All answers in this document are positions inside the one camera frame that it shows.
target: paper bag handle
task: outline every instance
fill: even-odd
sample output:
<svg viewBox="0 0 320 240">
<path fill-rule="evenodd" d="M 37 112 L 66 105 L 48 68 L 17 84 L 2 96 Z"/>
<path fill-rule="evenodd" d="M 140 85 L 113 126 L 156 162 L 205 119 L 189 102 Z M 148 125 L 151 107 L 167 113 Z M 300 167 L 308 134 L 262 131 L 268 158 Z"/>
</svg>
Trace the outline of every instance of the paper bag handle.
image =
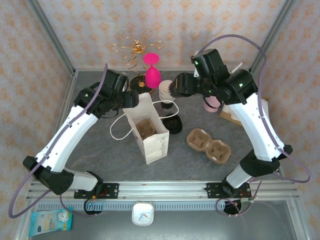
<svg viewBox="0 0 320 240">
<path fill-rule="evenodd" d="M 157 104 L 157 103 L 161 103 L 161 102 L 170 102 L 170 103 L 173 103 L 173 104 L 175 105 L 177 111 L 176 111 L 175 114 L 173 114 L 173 115 L 171 115 L 171 116 L 162 116 L 162 117 L 159 117 L 159 119 L 171 118 L 171 117 L 173 117 L 173 116 L 175 116 L 175 115 L 177 115 L 177 114 L 179 113 L 179 107 L 177 106 L 177 104 L 176 104 L 174 101 L 167 101 L 167 100 L 154 101 L 152 104 Z M 110 135 L 111 135 L 111 137 L 112 137 L 113 139 L 115 139 L 115 140 L 123 140 L 123 139 L 125 139 L 125 138 L 132 132 L 132 130 L 133 130 L 133 128 L 131 128 L 131 130 L 130 130 L 124 137 L 122 137 L 122 138 L 116 138 L 115 136 L 113 136 L 112 131 L 111 131 L 112 127 L 113 127 L 114 124 L 115 124 L 120 118 L 122 118 L 124 115 L 126 115 L 126 114 L 125 114 L 125 113 L 122 114 L 122 115 L 121 115 L 120 117 L 118 117 L 118 118 L 111 124 L 111 126 L 110 126 Z"/>
</svg>

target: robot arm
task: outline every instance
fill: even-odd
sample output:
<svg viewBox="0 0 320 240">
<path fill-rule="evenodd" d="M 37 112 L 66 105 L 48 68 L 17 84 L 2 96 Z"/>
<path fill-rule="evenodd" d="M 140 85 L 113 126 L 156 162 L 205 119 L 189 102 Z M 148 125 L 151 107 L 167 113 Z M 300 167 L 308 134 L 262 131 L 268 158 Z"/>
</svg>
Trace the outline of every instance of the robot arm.
<svg viewBox="0 0 320 240">
<path fill-rule="evenodd" d="M 134 108 L 139 103 L 139 96 L 136 91 L 122 92 L 125 83 L 128 84 L 127 76 L 108 70 L 103 81 L 103 87 L 87 112 L 70 124 L 70 121 L 78 116 L 93 98 L 99 82 L 80 91 L 74 100 L 74 106 L 71 108 L 69 115 L 48 145 L 35 157 L 27 156 L 23 161 L 23 165 L 31 171 L 43 157 L 46 157 L 46 160 L 34 172 L 34 177 L 57 195 L 64 193 L 66 190 L 95 191 L 95 195 L 99 194 L 101 189 L 99 185 L 103 183 L 101 178 L 92 172 L 67 169 L 65 168 L 66 162 L 80 139 L 102 115 L 110 110 Z M 62 136 L 58 137 L 59 133 L 66 127 L 67 129 Z M 46 155 L 52 144 L 54 144 L 54 147 L 50 154 Z"/>
<path fill-rule="evenodd" d="M 222 181 L 223 190 L 232 197 L 251 177 L 273 173 L 280 166 L 279 160 L 285 156 L 274 145 L 263 125 L 258 109 L 258 88 L 251 74 L 244 69 L 230 74 L 216 49 L 198 53 L 191 61 L 198 77 L 191 73 L 178 75 L 169 87 L 170 94 L 175 98 L 196 94 L 217 97 L 235 112 L 253 146 L 253 150 Z M 266 117 L 265 120 L 279 147 L 288 154 L 292 153 L 291 146 L 284 145 L 278 138 L 269 119 Z"/>
</svg>

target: black cup lid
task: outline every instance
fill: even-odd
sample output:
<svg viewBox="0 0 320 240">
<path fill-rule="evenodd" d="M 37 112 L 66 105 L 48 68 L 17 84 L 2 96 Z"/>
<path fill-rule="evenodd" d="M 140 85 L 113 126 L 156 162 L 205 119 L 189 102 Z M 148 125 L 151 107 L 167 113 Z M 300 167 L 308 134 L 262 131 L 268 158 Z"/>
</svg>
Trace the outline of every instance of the black cup lid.
<svg viewBox="0 0 320 240">
<path fill-rule="evenodd" d="M 182 130 L 182 122 L 181 119 L 178 115 L 172 116 L 172 113 L 168 114 L 166 117 L 162 120 L 163 125 L 165 126 L 166 129 L 169 130 L 170 134 L 178 134 Z"/>
</svg>

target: patterned wall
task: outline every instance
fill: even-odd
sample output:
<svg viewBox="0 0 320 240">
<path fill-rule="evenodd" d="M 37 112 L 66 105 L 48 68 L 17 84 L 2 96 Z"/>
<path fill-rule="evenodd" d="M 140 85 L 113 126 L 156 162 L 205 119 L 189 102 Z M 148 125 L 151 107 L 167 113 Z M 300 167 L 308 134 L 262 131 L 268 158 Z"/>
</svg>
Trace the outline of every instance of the patterned wall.
<svg viewBox="0 0 320 240">
<path fill-rule="evenodd" d="M 1 1 L 0 36 L 0 239 L 11 240 L 18 220 L 8 207 L 27 174 L 22 162 L 52 138 L 70 76 L 26 0 Z"/>
<path fill-rule="evenodd" d="M 300 0 L 268 54 L 263 95 L 269 99 L 271 122 L 281 139 L 293 146 L 293 156 L 313 173 L 311 183 L 299 184 L 312 239 L 320 238 L 320 4 Z M 306 179 L 289 160 L 287 176 Z"/>
<path fill-rule="evenodd" d="M 133 31 L 136 38 L 153 31 L 147 44 L 165 42 L 157 65 L 192 68 L 190 56 L 209 40 L 240 34 L 262 44 L 285 0 L 55 0 L 39 1 L 73 66 L 123 68 L 130 49 L 112 52 L 112 44 L 129 46 L 121 37 Z M 249 67 L 257 50 L 239 39 L 214 45 L 230 65 L 243 61 Z"/>
</svg>

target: white clock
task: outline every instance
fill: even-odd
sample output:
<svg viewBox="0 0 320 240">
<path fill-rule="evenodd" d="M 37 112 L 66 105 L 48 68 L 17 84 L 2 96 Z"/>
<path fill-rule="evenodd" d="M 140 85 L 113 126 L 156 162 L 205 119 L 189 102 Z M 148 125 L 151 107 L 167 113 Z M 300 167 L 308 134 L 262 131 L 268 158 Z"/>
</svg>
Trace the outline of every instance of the white clock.
<svg viewBox="0 0 320 240">
<path fill-rule="evenodd" d="M 149 226 L 154 221 L 155 208 L 147 202 L 137 202 L 132 209 L 132 222 L 138 226 Z"/>
</svg>

